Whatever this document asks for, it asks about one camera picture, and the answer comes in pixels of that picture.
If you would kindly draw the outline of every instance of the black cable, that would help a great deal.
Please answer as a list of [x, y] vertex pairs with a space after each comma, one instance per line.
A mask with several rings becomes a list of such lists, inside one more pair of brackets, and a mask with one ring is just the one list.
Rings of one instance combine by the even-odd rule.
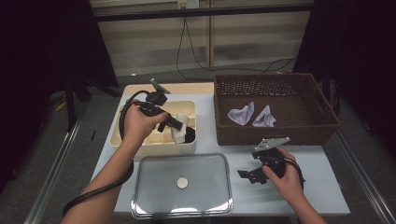
[[294, 161], [294, 160], [292, 160], [290, 158], [285, 158], [284, 160], [285, 160], [285, 163], [288, 163], [288, 164], [294, 166], [294, 168], [296, 168], [298, 176], [300, 178], [301, 188], [304, 190], [304, 182], [305, 182], [305, 180], [303, 178], [303, 172], [301, 171], [300, 166], [297, 164], [296, 161]]
[[[181, 43], [183, 42], [184, 31], [186, 30], [186, 28], [187, 28], [187, 33], [188, 33], [189, 40], [190, 40], [192, 56], [194, 57], [195, 62], [196, 62], [202, 69], [205, 69], [205, 70], [207, 70], [207, 71], [217, 72], [217, 71], [225, 71], [225, 70], [245, 70], [245, 71], [261, 72], [261, 74], [262, 74], [262, 73], [265, 73], [265, 72], [272, 72], [272, 71], [276, 71], [276, 70], [278, 70], [278, 69], [282, 69], [282, 68], [286, 67], [289, 63], [291, 63], [292, 61], [294, 61], [294, 60], [297, 58], [297, 56], [295, 56], [295, 57], [293, 57], [293, 58], [291, 58], [291, 59], [280, 59], [280, 60], [273, 61], [273, 62], [271, 62], [271, 63], [267, 66], [267, 68], [266, 68], [265, 70], [262, 70], [262, 69], [252, 69], [252, 68], [238, 68], [238, 67], [217, 68], [217, 69], [203, 67], [203, 66], [201, 66], [201, 64], [198, 62], [198, 60], [197, 60], [197, 58], [196, 58], [196, 56], [195, 56], [195, 51], [194, 51], [194, 47], [193, 47], [193, 44], [192, 44], [192, 39], [191, 39], [191, 35], [190, 35], [189, 25], [187, 24], [186, 18], [184, 18], [183, 31], [181, 32], [180, 42], [179, 42], [178, 49], [177, 49], [176, 67], [177, 67], [178, 73], [179, 73], [182, 77], [184, 77], [184, 78], [186, 78], [186, 79], [192, 79], [192, 80], [212, 80], [212, 79], [209, 79], [209, 78], [192, 78], [192, 77], [185, 77], [185, 76], [181, 73], [180, 69], [178, 68], [178, 58], [179, 58], [179, 54], [180, 54]], [[277, 69], [272, 69], [272, 70], [270, 70], [271, 66], [272, 66], [274, 63], [277, 63], [277, 62], [280, 62], [280, 61], [285, 61], [285, 60], [289, 60], [289, 61], [288, 61], [286, 64], [282, 65], [281, 67], [278, 67]]]
[[[123, 139], [123, 134], [124, 134], [123, 129], [124, 129], [124, 120], [125, 120], [126, 113], [127, 113], [128, 109], [131, 107], [131, 105], [134, 105], [134, 104], [135, 104], [135, 103], [132, 102], [132, 100], [133, 100], [138, 94], [140, 94], [140, 93], [149, 94], [148, 91], [138, 91], [138, 92], [136, 92], [131, 98], [129, 98], [129, 99], [126, 101], [124, 108], [121, 110], [121, 114], [120, 114], [120, 125], [119, 125], [119, 127], [120, 127], [120, 136], [121, 136], [121, 139]], [[77, 198], [73, 199], [72, 201], [70, 201], [70, 202], [64, 207], [63, 216], [66, 216], [67, 212], [68, 212], [72, 207], [76, 206], [77, 204], [82, 203], [82, 202], [84, 202], [84, 201], [86, 201], [86, 200], [88, 200], [88, 199], [90, 199], [90, 198], [92, 198], [92, 197], [94, 197], [94, 196], [96, 196], [96, 195], [98, 195], [98, 194], [104, 193], [104, 192], [106, 192], [106, 191], [109, 191], [109, 190], [111, 190], [111, 189], [114, 189], [114, 188], [116, 188], [116, 187], [121, 186], [122, 184], [124, 184], [124, 183], [131, 177], [131, 175], [132, 175], [133, 173], [134, 173], [134, 161], [131, 162], [131, 165], [129, 166], [129, 168], [128, 168], [126, 174], [125, 174], [120, 180], [118, 180], [118, 181], [116, 181], [116, 182], [114, 182], [114, 183], [112, 183], [112, 184], [106, 185], [106, 186], [104, 186], [104, 187], [101, 187], [101, 188], [99, 188], [99, 189], [94, 189], [94, 190], [92, 190], [92, 191], [90, 191], [90, 192], [87, 192], [87, 193], [85, 193], [85, 194], [82, 194], [82, 195], [78, 196]]]

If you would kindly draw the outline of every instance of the wall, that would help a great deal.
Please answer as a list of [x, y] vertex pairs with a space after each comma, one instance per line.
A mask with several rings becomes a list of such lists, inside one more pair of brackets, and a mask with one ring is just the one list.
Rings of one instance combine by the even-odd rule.
[[[95, 14], [177, 9], [177, 1], [91, 0]], [[311, 3], [309, 0], [201, 0], [200, 7], [250, 7]], [[187, 18], [197, 61], [202, 66], [266, 63], [297, 55], [309, 12]], [[100, 22], [116, 76], [176, 70], [182, 18]], [[185, 30], [179, 68], [198, 68]]]

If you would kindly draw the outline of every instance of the white box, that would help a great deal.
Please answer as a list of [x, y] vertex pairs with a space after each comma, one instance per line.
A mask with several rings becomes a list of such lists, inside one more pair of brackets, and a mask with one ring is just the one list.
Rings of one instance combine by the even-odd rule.
[[[117, 120], [111, 131], [110, 145], [117, 149], [120, 146], [120, 112], [123, 105], [120, 106], [117, 111]], [[183, 114], [189, 117], [188, 126], [193, 128], [196, 132], [196, 110], [195, 102], [193, 101], [169, 101], [166, 102], [161, 109], [168, 112], [175, 117], [177, 114]], [[175, 144], [172, 139], [171, 128], [165, 126], [162, 133], [158, 132], [157, 129], [153, 130], [152, 133], [144, 140], [143, 145], [139, 148], [135, 160], [140, 161], [146, 156], [162, 156], [162, 155], [179, 155], [179, 154], [190, 154], [195, 151], [196, 138], [191, 143]]]

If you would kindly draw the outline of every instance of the table surface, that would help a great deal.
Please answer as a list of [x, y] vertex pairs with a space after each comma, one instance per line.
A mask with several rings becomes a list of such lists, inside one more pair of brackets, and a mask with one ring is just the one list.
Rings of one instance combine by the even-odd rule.
[[[241, 217], [283, 217], [292, 216], [291, 207], [276, 192], [275, 186], [268, 183], [250, 184], [239, 177], [237, 170], [253, 170], [260, 162], [254, 161], [251, 152], [255, 146], [219, 146], [216, 140], [216, 126], [213, 106], [213, 83], [162, 84], [171, 94], [168, 101], [192, 100], [196, 105], [196, 149], [194, 153], [222, 153], [229, 163], [230, 182], [233, 195], [233, 211], [230, 216]], [[154, 91], [151, 85], [130, 85], [124, 90], [120, 106], [135, 92]], [[101, 156], [93, 176], [103, 168], [114, 153], [110, 137], [116, 123], [116, 115], [108, 132]], [[321, 146], [283, 146], [296, 157], [305, 183], [304, 193], [323, 216], [342, 216], [350, 213], [332, 167]], [[137, 170], [122, 186], [115, 212], [131, 213]]]

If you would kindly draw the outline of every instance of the brown woven basket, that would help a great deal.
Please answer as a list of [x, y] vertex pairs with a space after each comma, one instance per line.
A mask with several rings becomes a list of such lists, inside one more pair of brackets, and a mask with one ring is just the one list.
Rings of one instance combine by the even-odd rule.
[[[231, 109], [254, 102], [247, 125], [228, 118]], [[215, 117], [220, 146], [257, 145], [263, 138], [289, 137], [288, 145], [321, 146], [340, 123], [311, 74], [215, 75]], [[252, 121], [269, 105], [274, 127]]]

